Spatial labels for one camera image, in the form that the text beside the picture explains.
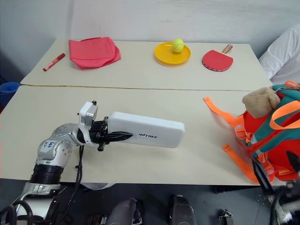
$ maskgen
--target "red paddle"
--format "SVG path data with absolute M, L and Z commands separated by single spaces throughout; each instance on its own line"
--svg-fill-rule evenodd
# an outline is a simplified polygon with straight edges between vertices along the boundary
M 222 51 L 222 53 L 217 52 L 215 50 L 210 50 L 203 56 L 202 64 L 207 69 L 213 71 L 221 72 L 228 70 L 233 63 L 233 58 L 225 54 L 228 53 L 232 48 L 232 45 L 227 45 L 226 48 Z

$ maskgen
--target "yellow tennis ball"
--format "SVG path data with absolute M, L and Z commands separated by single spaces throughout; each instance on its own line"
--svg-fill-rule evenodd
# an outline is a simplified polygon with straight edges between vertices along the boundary
M 172 48 L 173 48 L 173 51 L 176 52 L 176 53 L 182 52 L 182 50 L 184 48 L 183 40 L 181 40 L 179 38 L 174 40 L 173 44 L 172 44 Z

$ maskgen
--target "paddle handle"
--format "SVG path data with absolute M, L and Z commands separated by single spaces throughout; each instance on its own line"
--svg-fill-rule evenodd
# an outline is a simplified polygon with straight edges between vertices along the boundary
M 227 45 L 226 48 L 222 51 L 222 53 L 227 54 L 233 48 L 232 45 Z

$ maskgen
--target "table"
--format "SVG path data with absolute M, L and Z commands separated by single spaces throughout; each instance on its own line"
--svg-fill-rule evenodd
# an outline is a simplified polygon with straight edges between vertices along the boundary
M 69 60 L 67 40 L 56 40 L 22 84 L 176 90 L 256 90 L 271 86 L 263 68 L 248 44 L 233 44 L 228 55 L 234 58 L 229 70 L 214 72 L 205 68 L 203 55 L 227 44 L 186 43 L 189 61 L 177 66 L 162 64 L 154 57 L 160 42 L 115 41 L 122 59 L 105 67 L 82 71 Z M 66 56 L 47 72 L 42 69 L 61 53 Z
M 227 123 L 203 101 L 210 96 L 224 111 L 239 114 L 246 91 L 131 90 L 21 86 L 0 115 L 1 177 L 27 180 L 38 145 L 64 123 L 77 123 L 86 101 L 98 102 L 97 120 L 114 111 L 181 121 L 186 134 L 175 149 L 115 142 L 104 152 L 86 147 L 82 182 L 253 185 L 222 150 L 237 148 Z M 61 181 L 74 181 L 78 147 Z

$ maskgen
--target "stuffed animal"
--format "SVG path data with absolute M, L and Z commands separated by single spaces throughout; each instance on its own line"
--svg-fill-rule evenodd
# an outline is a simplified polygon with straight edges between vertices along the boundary
M 244 96 L 242 102 L 254 118 L 260 118 L 271 113 L 280 98 L 272 88 L 260 88 Z

